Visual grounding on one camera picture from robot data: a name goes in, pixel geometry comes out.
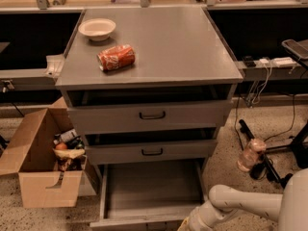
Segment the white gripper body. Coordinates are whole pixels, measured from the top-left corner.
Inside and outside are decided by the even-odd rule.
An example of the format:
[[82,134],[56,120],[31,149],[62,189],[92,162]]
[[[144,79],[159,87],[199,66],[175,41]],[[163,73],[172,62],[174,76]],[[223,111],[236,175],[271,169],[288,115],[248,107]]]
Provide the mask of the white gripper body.
[[237,215],[235,209],[222,210],[215,207],[210,200],[192,210],[187,219],[187,231],[212,231],[220,223],[231,220]]

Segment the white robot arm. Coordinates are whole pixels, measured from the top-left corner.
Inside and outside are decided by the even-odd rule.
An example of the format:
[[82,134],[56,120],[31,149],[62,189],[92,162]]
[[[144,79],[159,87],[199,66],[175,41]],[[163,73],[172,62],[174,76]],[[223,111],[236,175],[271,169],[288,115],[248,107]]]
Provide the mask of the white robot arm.
[[241,211],[276,221],[278,231],[308,231],[308,169],[295,173],[281,194],[241,192],[215,185],[208,200],[194,208],[177,231],[212,231]]

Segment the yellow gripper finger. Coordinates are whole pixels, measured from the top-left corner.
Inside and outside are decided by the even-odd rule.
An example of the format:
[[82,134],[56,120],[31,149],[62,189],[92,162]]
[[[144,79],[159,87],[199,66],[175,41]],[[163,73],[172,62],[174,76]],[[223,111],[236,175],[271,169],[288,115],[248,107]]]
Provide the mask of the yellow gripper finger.
[[181,225],[179,226],[179,228],[177,229],[177,231],[190,231],[189,229],[189,219],[185,218]]

